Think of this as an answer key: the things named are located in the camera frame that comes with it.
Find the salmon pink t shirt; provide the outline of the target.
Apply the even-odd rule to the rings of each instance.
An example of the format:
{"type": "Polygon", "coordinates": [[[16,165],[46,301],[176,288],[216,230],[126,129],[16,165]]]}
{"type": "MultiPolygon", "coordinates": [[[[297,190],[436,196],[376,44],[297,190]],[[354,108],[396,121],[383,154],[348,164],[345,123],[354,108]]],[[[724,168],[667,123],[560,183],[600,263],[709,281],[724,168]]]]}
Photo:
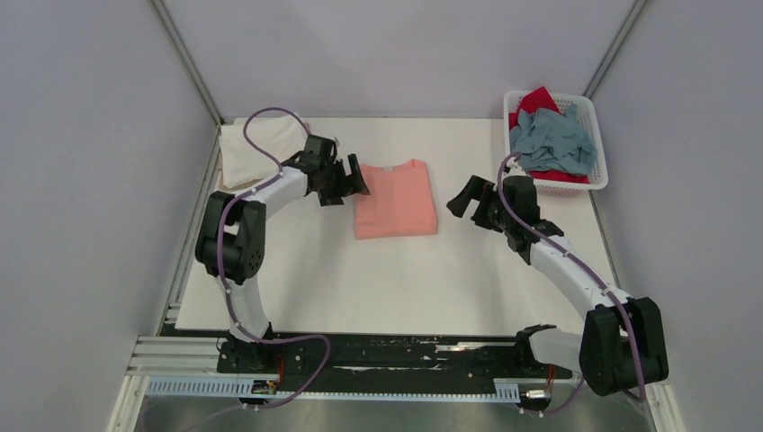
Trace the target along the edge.
{"type": "Polygon", "coordinates": [[[428,165],[411,159],[397,166],[361,165],[370,193],[355,197],[357,239],[430,236],[438,219],[428,165]]]}

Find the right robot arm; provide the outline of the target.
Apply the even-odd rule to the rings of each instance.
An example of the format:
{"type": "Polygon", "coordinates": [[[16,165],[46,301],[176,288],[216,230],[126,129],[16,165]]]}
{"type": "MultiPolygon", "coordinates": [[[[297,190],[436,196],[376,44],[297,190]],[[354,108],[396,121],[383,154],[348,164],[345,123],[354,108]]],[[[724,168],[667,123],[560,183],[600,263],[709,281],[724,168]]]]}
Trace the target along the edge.
{"type": "Polygon", "coordinates": [[[447,204],[461,218],[471,202],[471,220],[496,231],[508,247],[544,275],[584,320],[581,333],[553,325],[518,332],[514,363],[537,375],[548,365],[581,377],[598,396],[642,389],[669,377],[661,311],[649,297],[635,298],[606,283],[573,250],[563,231],[543,218],[533,178],[510,175],[499,184],[472,176],[447,204]]]}

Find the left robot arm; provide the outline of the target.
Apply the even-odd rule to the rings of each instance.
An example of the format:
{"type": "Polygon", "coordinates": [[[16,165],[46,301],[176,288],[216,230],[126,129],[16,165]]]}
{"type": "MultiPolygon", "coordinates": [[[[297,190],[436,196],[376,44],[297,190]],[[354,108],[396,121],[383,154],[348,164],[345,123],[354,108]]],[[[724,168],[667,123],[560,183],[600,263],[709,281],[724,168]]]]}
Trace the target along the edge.
{"type": "Polygon", "coordinates": [[[309,135],[303,150],[277,163],[275,174],[242,193],[209,196],[194,256],[217,279],[228,313],[219,371],[265,372],[281,343],[265,315],[257,281],[269,219],[309,194],[317,195],[322,206],[369,194],[356,154],[340,158],[337,148],[333,139],[309,135]]]}

